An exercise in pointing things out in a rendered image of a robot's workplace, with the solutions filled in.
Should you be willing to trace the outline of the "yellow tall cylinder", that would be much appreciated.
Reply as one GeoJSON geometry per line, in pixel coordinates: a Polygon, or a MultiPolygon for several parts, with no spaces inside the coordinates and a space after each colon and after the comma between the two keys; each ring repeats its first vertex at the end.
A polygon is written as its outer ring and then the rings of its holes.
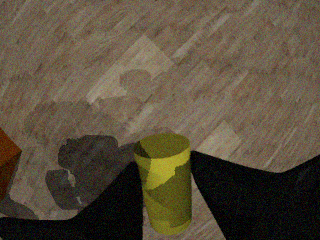
{"type": "Polygon", "coordinates": [[[176,235],[191,224],[191,141],[175,133],[144,137],[133,145],[149,224],[176,235]]]}

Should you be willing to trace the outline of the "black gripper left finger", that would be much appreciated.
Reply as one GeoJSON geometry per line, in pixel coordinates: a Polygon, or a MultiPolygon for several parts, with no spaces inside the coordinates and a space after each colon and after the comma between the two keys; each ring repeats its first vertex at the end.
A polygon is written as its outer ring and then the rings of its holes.
{"type": "Polygon", "coordinates": [[[136,161],[92,204],[67,220],[0,217],[3,240],[143,240],[143,189],[136,161]]]}

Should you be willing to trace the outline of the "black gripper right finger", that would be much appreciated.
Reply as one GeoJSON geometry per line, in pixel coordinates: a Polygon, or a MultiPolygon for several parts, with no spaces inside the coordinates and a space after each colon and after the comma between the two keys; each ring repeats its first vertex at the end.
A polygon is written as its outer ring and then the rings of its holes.
{"type": "Polygon", "coordinates": [[[320,155],[273,173],[191,151],[191,172],[225,240],[276,240],[297,197],[320,181],[320,155]]]}

